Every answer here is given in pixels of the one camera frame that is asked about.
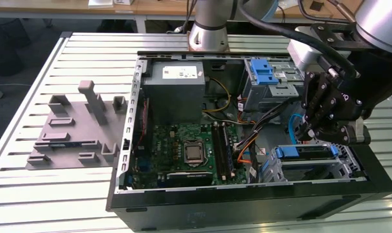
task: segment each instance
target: wooden desk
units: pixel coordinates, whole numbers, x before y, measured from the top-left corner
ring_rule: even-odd
[[[112,8],[88,9],[88,0],[0,0],[0,12],[32,12],[56,14],[118,14],[131,11],[135,14],[139,1],[132,5],[118,5]]]
[[[136,13],[139,15],[172,15],[172,16],[184,16],[187,13],[186,0],[139,0],[139,6],[136,9]],[[310,10],[313,0],[305,0],[305,7],[307,12],[319,17],[333,17],[334,13],[326,7],[330,3],[325,4],[321,11]],[[287,18],[305,18],[298,6],[291,7],[285,10]],[[275,13],[278,18],[283,17],[283,12],[278,11]]]
[[[363,0],[343,0],[355,11]],[[335,7],[326,3],[321,11],[310,10],[313,0],[305,0],[307,12],[319,17],[342,17]],[[132,5],[115,4],[112,8],[88,9],[88,0],[0,0],[0,17],[134,19],[138,30],[146,33],[146,20],[184,20],[187,0],[135,0]],[[287,23],[313,23],[305,19],[299,7],[285,10]],[[278,11],[271,22],[281,22]]]

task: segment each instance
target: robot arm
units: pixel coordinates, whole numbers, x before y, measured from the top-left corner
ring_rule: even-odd
[[[313,72],[307,62],[298,59],[306,78],[306,115],[298,139],[307,141],[315,137],[343,145],[369,144],[371,136],[363,120],[377,104],[392,95],[392,2],[366,0],[355,23],[314,24],[310,34],[346,52],[358,76],[349,79],[342,66],[325,54],[318,54],[314,62],[326,72]],[[307,54],[298,43],[290,46],[293,57],[315,55]]]
[[[290,55],[306,78],[306,116],[297,137],[343,145],[369,144],[371,136],[363,120],[392,95],[392,1],[386,4],[382,0],[366,0],[357,17],[338,1],[330,2],[351,23],[314,24],[293,31],[258,20],[273,9],[275,0],[199,0],[190,48],[227,51],[225,26],[230,19],[245,18],[291,38]],[[318,64],[323,72],[310,69],[310,64]]]

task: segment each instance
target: yellow cable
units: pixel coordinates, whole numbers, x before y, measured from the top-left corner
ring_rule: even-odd
[[[202,110],[204,113],[219,112],[219,111],[225,110],[225,109],[230,106],[230,103],[231,103],[231,94],[230,94],[229,89],[227,89],[226,86],[220,83],[220,81],[219,81],[218,79],[215,79],[215,78],[211,78],[211,79],[214,79],[214,80],[218,82],[218,84],[222,86],[222,88],[223,88],[225,91],[227,92],[227,95],[229,95],[229,102],[227,102],[227,104],[226,104],[222,108]]]

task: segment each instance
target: motherboard chip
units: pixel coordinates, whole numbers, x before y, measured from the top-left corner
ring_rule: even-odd
[[[204,157],[203,140],[184,141],[184,162],[190,166],[196,167],[203,163]]]

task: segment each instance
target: metal table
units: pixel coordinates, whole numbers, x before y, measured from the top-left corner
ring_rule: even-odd
[[[62,37],[0,140],[0,232],[131,232],[106,212],[111,167],[26,170],[27,157],[42,132],[52,94],[86,101],[80,80],[94,80],[104,100],[127,95],[139,50],[186,51],[184,35],[67,33]],[[279,36],[231,35],[231,51],[287,53]],[[371,148],[392,179],[392,97],[366,121]],[[319,221],[278,222],[182,232],[392,232],[392,195],[365,202]]]

